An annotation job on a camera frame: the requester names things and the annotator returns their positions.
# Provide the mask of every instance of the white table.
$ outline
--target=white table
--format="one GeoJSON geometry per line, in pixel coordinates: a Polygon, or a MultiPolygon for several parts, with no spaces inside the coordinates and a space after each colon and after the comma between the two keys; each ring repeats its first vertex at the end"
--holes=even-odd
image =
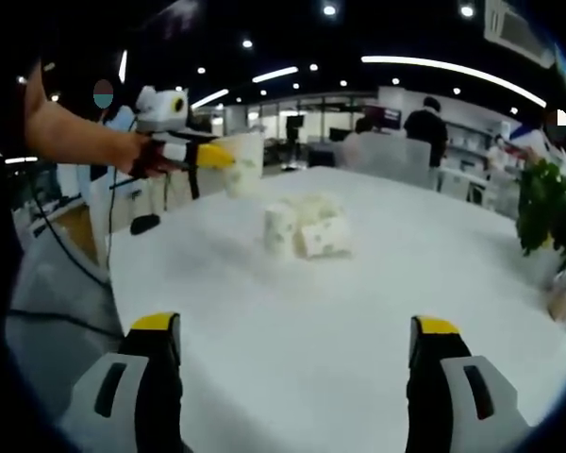
{"type": "Polygon", "coordinates": [[[352,259],[280,262],[260,246],[263,201],[208,196],[139,236],[114,235],[125,329],[181,313],[181,433],[197,452],[404,451],[409,319],[460,327],[520,393],[566,338],[512,260],[514,225],[404,184],[316,168],[264,181],[266,198],[343,203],[352,259]]]}

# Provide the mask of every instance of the potted plant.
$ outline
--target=potted plant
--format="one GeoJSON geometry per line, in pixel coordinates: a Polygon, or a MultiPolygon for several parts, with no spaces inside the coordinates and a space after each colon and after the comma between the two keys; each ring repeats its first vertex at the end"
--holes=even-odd
{"type": "Polygon", "coordinates": [[[534,279],[550,285],[566,271],[566,176],[555,164],[542,159],[524,171],[516,227],[524,255],[533,257],[534,279]]]}

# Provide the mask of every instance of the computer monitor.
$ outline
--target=computer monitor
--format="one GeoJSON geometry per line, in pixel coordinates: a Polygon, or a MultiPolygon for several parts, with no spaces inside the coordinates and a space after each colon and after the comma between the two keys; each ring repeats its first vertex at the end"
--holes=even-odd
{"type": "Polygon", "coordinates": [[[336,127],[329,128],[329,140],[331,142],[343,142],[348,137],[352,130],[350,129],[337,129],[336,127]]]}
{"type": "Polygon", "coordinates": [[[402,112],[398,109],[389,109],[383,106],[368,106],[365,116],[371,118],[374,126],[386,129],[400,129],[402,112]]]}
{"type": "Polygon", "coordinates": [[[300,127],[304,127],[304,115],[288,116],[285,127],[287,129],[299,129],[300,127]]]}

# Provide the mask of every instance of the black ceiling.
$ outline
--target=black ceiling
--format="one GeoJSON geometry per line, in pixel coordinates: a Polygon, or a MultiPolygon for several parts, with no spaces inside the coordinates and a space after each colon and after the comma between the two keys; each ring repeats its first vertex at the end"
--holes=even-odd
{"type": "MultiPolygon", "coordinates": [[[[121,9],[117,16],[124,24],[138,21],[135,2],[129,3],[132,6],[121,9]]],[[[199,3],[203,14],[192,30],[185,21],[166,26],[167,21],[157,20],[142,32],[117,35],[118,26],[111,27],[109,33],[97,29],[88,51],[75,56],[63,45],[64,50],[56,56],[58,70],[51,89],[61,91],[63,102],[72,109],[91,116],[96,110],[93,85],[99,78],[117,76],[120,52],[116,48],[125,47],[126,84],[158,88],[181,85],[190,89],[192,102],[222,88],[230,90],[227,97],[217,101],[225,104],[234,103],[238,96],[243,103],[255,103],[298,93],[375,91],[399,77],[403,87],[420,92],[452,95],[452,89],[459,86],[462,100],[505,114],[517,107],[519,120],[538,114],[533,103],[490,82],[437,69],[363,64],[360,57],[364,55],[448,61],[502,77],[543,99],[566,99],[554,68],[544,70],[484,40],[484,0],[474,1],[476,15],[472,20],[460,16],[459,0],[331,0],[327,3],[338,8],[335,17],[323,15],[325,0],[199,3]],[[250,39],[254,47],[242,48],[243,39],[250,39]],[[308,69],[311,63],[319,65],[318,72],[308,69]],[[200,66],[207,70],[204,75],[196,72],[200,66]],[[251,82],[254,76],[287,66],[298,66],[300,72],[259,85],[251,82]],[[348,81],[345,89],[340,87],[341,79],[348,81]],[[294,82],[300,84],[299,91],[292,88],[294,82]],[[267,90],[267,96],[260,96],[262,89],[267,90]]],[[[514,3],[526,7],[524,13],[550,29],[566,49],[566,10],[537,8],[526,1],[514,3]]]]}

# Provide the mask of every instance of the green leaves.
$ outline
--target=green leaves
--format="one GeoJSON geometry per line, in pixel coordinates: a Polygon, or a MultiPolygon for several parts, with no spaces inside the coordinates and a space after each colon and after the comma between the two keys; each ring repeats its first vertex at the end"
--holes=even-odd
{"type": "Polygon", "coordinates": [[[551,236],[566,269],[566,177],[556,165],[541,160],[524,172],[519,212],[516,227],[524,254],[530,255],[551,236]]]}

